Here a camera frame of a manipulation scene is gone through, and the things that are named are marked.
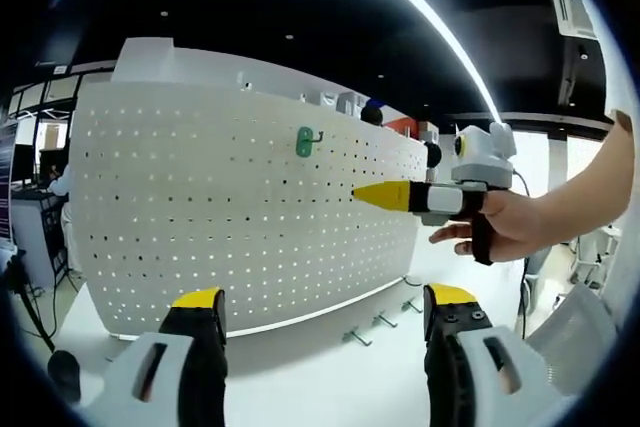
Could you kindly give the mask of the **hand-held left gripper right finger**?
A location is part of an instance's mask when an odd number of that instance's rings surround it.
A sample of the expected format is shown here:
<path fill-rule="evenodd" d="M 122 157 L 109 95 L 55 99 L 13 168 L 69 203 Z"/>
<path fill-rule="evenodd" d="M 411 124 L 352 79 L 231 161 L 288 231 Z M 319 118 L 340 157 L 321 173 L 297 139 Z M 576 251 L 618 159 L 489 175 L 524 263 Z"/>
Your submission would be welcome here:
<path fill-rule="evenodd" d="M 493 326 L 472 294 L 428 284 L 423 299 L 432 426 L 553 426 L 573 406 L 542 356 Z"/>

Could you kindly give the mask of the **person's right hand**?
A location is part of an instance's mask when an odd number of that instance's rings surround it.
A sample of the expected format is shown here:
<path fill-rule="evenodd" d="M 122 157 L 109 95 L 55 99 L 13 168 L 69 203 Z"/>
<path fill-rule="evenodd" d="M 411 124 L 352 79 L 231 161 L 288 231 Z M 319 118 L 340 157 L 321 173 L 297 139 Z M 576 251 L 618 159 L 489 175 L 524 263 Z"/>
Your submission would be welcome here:
<path fill-rule="evenodd" d="M 488 233 L 478 234 L 479 224 L 465 220 L 439 228 L 429 242 L 455 240 L 456 255 L 472 256 L 484 265 L 522 259 L 547 244 L 536 199 L 509 191 L 490 191 L 484 195 L 477 216 L 490 226 Z"/>

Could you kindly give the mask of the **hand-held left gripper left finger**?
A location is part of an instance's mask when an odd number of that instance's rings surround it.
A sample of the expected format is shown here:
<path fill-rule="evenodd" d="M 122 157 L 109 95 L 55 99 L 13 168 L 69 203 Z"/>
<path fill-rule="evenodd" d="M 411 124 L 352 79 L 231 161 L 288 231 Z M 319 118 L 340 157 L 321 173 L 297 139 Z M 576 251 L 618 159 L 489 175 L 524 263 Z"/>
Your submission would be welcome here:
<path fill-rule="evenodd" d="M 220 287 L 175 300 L 110 365 L 99 394 L 101 426 L 223 426 L 228 362 Z"/>

